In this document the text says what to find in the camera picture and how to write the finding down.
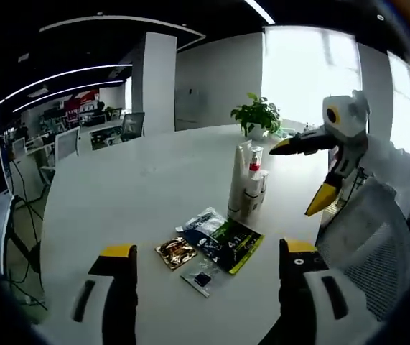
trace bottle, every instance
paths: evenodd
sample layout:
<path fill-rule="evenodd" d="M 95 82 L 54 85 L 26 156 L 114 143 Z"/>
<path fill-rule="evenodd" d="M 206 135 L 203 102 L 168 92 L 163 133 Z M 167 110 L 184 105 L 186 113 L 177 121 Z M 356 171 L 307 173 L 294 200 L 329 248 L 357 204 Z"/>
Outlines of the bottle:
<path fill-rule="evenodd" d="M 246 181 L 243 200 L 241 201 L 241 218 L 249 219 L 258 209 L 261 194 L 262 178 L 260 174 L 248 178 Z"/>
<path fill-rule="evenodd" d="M 263 147 L 251 148 L 251 161 L 249 162 L 249 177 L 252 178 L 261 168 Z"/>
<path fill-rule="evenodd" d="M 259 170 L 259 174 L 261 174 L 261 194 L 259 195 L 259 205 L 264 202 L 265 199 L 265 192 L 267 190 L 267 176 L 269 176 L 269 172 L 267 170 Z"/>

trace person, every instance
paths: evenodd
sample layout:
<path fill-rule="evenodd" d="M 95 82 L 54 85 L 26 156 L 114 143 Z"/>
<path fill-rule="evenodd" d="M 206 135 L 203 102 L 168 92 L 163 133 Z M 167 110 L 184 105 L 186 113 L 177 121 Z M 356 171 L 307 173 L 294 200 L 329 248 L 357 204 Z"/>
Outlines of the person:
<path fill-rule="evenodd" d="M 24 141 L 27 142 L 29 140 L 29 132 L 26 124 L 23 122 L 21 126 L 15 132 L 15 140 L 24 138 Z"/>

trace white round table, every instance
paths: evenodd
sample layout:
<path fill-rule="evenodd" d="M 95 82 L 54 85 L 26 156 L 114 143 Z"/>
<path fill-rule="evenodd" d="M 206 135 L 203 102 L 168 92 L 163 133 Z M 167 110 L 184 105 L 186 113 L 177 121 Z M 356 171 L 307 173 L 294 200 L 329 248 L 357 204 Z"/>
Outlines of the white round table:
<path fill-rule="evenodd" d="M 253 228 L 265 238 L 209 298 L 180 278 L 200 259 L 171 271 L 154 251 L 177 236 L 175 226 L 205 208 L 226 215 L 234 152 L 244 141 L 239 126 L 217 126 L 143 137 L 63 160 L 42 231 L 42 280 L 50 315 L 69 318 L 62 301 L 80 289 L 100 251 L 128 242 L 138 245 L 138 344 L 262 340 L 279 317 L 279 239 L 315 242 L 320 215 L 308 218 L 304 212 L 327 173 L 326 152 L 277 157 L 268 155 L 275 142 L 262 145 L 262 168 L 270 175 Z M 94 334 L 83 334 L 93 328 L 81 328 L 81 339 L 101 344 Z"/>

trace green plant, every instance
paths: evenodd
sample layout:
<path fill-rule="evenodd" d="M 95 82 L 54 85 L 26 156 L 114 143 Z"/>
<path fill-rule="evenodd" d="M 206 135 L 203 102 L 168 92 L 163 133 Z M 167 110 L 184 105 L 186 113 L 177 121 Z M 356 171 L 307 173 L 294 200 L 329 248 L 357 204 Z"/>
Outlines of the green plant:
<path fill-rule="evenodd" d="M 245 137 L 254 129 L 254 124 L 260 124 L 263 129 L 270 133 L 278 131 L 281 122 L 275 104 L 268 103 L 267 98 L 258 97 L 248 92 L 248 97 L 253 100 L 250 105 L 237 106 L 232 110 L 230 117 L 235 117 L 245 132 Z"/>

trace white pot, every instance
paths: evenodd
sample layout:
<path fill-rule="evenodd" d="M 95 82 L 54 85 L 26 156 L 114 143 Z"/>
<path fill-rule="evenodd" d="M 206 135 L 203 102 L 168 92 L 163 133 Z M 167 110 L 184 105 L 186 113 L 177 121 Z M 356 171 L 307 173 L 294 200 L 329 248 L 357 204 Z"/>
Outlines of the white pot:
<path fill-rule="evenodd" d="M 265 139 L 268 134 L 267 129 L 263 129 L 260 124 L 253 124 L 254 128 L 252 131 L 248 133 L 248 138 L 252 140 L 256 140 L 257 142 L 261 142 Z"/>

